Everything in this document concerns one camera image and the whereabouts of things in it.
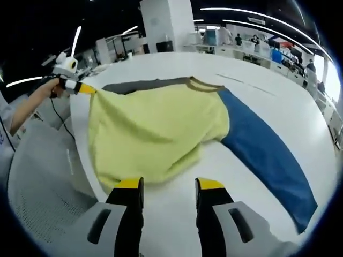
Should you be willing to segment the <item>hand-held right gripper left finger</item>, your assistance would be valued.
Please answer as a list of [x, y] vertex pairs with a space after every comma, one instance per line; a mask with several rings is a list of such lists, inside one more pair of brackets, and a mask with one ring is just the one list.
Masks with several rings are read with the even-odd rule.
[[87, 235], [91, 246], [105, 256], [141, 256], [139, 245], [144, 226], [144, 179], [122, 180], [109, 194]]

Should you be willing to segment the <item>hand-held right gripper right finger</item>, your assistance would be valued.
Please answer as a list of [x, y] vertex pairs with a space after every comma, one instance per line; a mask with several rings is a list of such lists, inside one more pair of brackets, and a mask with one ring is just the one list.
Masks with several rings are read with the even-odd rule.
[[268, 222], [242, 201], [235, 202], [216, 180], [196, 178], [196, 226], [202, 256], [269, 256]]

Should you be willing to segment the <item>person's left hand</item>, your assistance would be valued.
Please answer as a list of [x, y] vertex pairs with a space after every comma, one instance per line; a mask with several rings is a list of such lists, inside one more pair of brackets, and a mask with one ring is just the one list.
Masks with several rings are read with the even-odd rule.
[[41, 86], [41, 89], [45, 98], [51, 98], [52, 95], [61, 97], [64, 92], [64, 88], [61, 86], [59, 78], [50, 79]]

